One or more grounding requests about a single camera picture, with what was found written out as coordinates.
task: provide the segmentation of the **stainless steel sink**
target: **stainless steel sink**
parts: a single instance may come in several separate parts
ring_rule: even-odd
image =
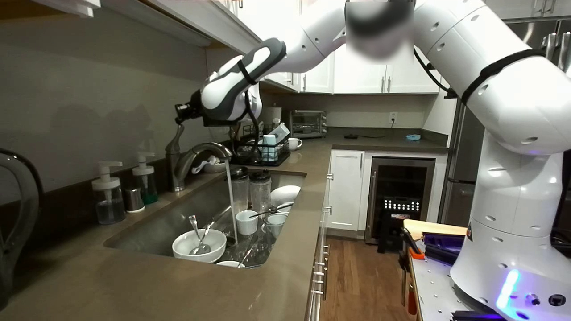
[[[271,192],[280,186],[299,186],[303,184],[303,174],[278,174],[271,172]],[[221,231],[228,238],[228,247],[221,261],[240,258],[253,247],[253,243],[264,243],[255,247],[255,250],[264,249],[267,254],[271,245],[267,245],[267,238],[253,236],[248,240],[239,240],[239,247],[233,247],[233,229],[232,229],[232,211],[230,211],[230,197],[228,184],[224,177],[219,177],[194,193],[174,200],[171,206],[160,209],[158,213],[141,220],[133,227],[119,233],[110,238],[105,247],[126,250],[126,252],[142,252],[149,256],[164,256],[173,258],[171,243],[183,233],[191,231],[189,224],[183,220],[185,216],[194,215],[198,218],[198,225],[205,227],[212,220],[215,225],[212,229]],[[251,254],[246,266],[260,266],[264,265],[267,254]]]

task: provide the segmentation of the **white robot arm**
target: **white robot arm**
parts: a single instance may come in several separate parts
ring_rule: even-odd
[[[481,0],[323,0],[298,27],[226,65],[180,120],[235,122],[257,79],[310,70],[342,44],[378,61],[414,44],[487,129],[453,282],[508,320],[571,320],[571,265],[549,245],[571,149],[569,79]]]

